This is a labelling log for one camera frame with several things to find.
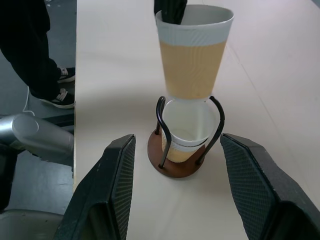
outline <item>table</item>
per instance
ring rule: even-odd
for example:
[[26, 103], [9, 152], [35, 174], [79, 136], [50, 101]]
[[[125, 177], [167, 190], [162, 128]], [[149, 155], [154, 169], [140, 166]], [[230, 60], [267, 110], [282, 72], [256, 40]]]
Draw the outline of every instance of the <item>table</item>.
[[[189, 0], [234, 11], [213, 95], [225, 133], [263, 145], [320, 207], [320, 10], [310, 0]], [[217, 142], [191, 177], [147, 156], [166, 95], [152, 0], [78, 0], [74, 186], [114, 139], [135, 134], [128, 240], [248, 239]]]

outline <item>gray floor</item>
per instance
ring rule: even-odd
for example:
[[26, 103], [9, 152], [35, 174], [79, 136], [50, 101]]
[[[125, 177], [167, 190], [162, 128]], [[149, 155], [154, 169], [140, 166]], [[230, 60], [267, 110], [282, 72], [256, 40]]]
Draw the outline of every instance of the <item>gray floor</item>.
[[[76, 0], [45, 2], [50, 15], [48, 33], [50, 57], [60, 66], [75, 66]], [[66, 88], [74, 91], [74, 85]], [[0, 115], [20, 113], [25, 105], [27, 86], [0, 52]], [[62, 110], [30, 97], [29, 109], [40, 118], [60, 116]], [[64, 214], [73, 194], [72, 168], [45, 162], [24, 151], [18, 156], [8, 209], [27, 209]]]

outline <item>black umbrella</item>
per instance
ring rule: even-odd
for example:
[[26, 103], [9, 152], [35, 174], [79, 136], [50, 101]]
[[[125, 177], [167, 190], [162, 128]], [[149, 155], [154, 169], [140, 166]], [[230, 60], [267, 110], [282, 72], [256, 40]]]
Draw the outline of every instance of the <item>black umbrella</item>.
[[169, 24], [181, 24], [187, 0], [154, 0], [154, 14], [162, 11], [162, 21]]

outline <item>wooden base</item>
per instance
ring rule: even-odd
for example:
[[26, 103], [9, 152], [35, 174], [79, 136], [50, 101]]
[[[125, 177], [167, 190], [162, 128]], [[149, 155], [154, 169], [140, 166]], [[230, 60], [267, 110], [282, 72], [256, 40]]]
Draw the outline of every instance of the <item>wooden base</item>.
[[159, 173], [171, 178], [185, 178], [195, 173], [201, 167], [204, 160], [200, 165], [197, 165], [196, 161], [201, 154], [204, 153], [205, 149], [206, 147], [203, 145], [187, 161], [184, 162], [173, 162], [166, 159], [164, 167], [161, 169], [159, 164], [161, 163], [161, 159], [164, 154], [161, 148], [161, 133], [156, 135], [153, 131], [149, 137], [147, 152], [151, 164]]

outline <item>leg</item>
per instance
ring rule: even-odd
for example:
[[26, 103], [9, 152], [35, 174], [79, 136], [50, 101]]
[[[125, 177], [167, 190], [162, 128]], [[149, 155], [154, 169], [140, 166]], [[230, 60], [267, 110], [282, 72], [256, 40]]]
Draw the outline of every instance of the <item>leg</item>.
[[53, 100], [60, 93], [57, 80], [61, 73], [49, 58], [46, 36], [49, 29], [49, 17], [42, 0], [2, 2], [0, 49], [3, 55], [33, 95]]

